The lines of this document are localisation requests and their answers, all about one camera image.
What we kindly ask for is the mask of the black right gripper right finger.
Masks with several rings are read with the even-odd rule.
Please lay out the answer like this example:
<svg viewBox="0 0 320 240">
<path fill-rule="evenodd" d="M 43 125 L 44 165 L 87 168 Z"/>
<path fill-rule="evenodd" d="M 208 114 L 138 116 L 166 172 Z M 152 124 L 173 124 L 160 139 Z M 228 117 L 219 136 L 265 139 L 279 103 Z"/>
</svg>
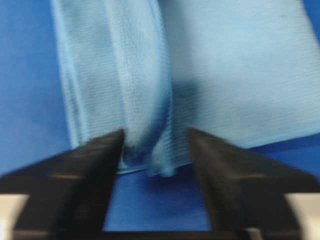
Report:
<svg viewBox="0 0 320 240">
<path fill-rule="evenodd" d="M 188 147 L 210 224 L 238 240 L 317 240 L 320 183 L 306 171 L 196 128 Z"/>
</svg>

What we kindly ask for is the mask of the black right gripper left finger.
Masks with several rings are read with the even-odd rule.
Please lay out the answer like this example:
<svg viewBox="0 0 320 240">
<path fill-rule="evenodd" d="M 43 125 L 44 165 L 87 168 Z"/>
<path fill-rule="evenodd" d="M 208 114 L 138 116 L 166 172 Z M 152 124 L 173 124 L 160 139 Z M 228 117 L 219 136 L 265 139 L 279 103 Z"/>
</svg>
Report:
<svg viewBox="0 0 320 240">
<path fill-rule="evenodd" d="M 0 178 L 3 240 L 90 239 L 102 233 L 125 134 L 122 129 Z"/>
</svg>

